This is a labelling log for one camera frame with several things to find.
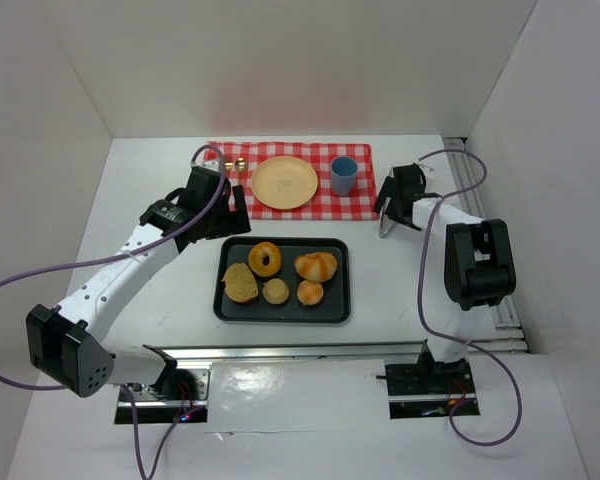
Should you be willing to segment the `orange ring donut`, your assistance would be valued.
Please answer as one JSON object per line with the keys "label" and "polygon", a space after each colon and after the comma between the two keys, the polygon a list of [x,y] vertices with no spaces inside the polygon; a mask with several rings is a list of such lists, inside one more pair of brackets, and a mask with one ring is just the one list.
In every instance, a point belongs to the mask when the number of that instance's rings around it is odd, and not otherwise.
{"label": "orange ring donut", "polygon": [[271,242],[256,244],[248,255],[251,270],[259,277],[268,278],[281,268],[282,256],[279,248]]}

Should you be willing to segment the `small round muffin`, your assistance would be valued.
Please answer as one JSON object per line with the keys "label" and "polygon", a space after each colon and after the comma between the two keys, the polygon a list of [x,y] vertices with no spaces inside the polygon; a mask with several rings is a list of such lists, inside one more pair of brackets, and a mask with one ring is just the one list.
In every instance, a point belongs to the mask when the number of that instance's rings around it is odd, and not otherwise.
{"label": "small round muffin", "polygon": [[273,278],[264,283],[262,294],[269,304],[281,305],[288,300],[290,292],[285,281]]}

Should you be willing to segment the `large striped bread roll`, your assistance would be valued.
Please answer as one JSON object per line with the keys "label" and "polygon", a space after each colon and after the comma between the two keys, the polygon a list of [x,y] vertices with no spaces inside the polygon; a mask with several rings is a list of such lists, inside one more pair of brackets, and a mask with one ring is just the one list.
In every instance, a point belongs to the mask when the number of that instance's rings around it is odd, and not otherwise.
{"label": "large striped bread roll", "polygon": [[300,255],[294,260],[296,273],[314,283],[329,281],[335,274],[338,261],[335,256],[328,252],[315,252]]}

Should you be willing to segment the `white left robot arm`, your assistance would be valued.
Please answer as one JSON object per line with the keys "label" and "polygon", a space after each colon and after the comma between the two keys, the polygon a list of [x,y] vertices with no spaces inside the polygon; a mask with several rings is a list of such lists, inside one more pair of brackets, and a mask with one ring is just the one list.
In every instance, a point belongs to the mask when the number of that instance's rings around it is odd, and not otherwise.
{"label": "white left robot arm", "polygon": [[131,300],[188,245],[250,229],[243,187],[216,171],[193,168],[185,187],[140,216],[118,260],[56,306],[36,305],[29,312],[32,365],[81,398],[106,384],[139,384],[169,395],[190,378],[173,357],[147,344],[111,351],[102,343]]}

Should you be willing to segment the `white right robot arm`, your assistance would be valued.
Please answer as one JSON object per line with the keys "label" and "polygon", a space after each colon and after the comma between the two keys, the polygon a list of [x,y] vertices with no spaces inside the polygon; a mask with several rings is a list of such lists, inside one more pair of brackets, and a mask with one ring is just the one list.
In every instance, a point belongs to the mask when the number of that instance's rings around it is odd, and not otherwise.
{"label": "white right robot arm", "polygon": [[[389,224],[379,227],[385,237],[395,225],[421,231],[423,250],[416,287],[416,308],[427,332],[414,374],[406,384],[429,394],[442,394],[453,385],[463,388],[469,373],[468,344],[496,306],[516,288],[516,274],[507,225],[500,219],[472,216],[426,191],[425,173],[417,164],[393,167],[385,178],[373,211]],[[444,292],[444,315],[429,322],[424,316],[426,260],[442,260],[434,285]]]}

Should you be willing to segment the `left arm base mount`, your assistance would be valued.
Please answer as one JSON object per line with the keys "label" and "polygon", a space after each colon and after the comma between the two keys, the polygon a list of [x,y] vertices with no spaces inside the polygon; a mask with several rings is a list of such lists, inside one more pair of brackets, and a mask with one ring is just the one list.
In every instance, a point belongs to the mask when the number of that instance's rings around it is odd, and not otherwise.
{"label": "left arm base mount", "polygon": [[139,425],[168,425],[175,419],[183,424],[208,421],[208,395],[211,380],[209,362],[185,363],[164,393],[153,387],[130,384]]}

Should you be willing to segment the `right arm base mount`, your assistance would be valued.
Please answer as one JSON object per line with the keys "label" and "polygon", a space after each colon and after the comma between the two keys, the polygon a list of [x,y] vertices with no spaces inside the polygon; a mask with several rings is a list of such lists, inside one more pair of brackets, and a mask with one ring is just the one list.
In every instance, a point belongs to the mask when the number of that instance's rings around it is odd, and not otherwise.
{"label": "right arm base mount", "polygon": [[413,363],[386,364],[375,376],[386,386],[392,420],[480,414],[473,374],[467,359],[435,362],[421,352]]}

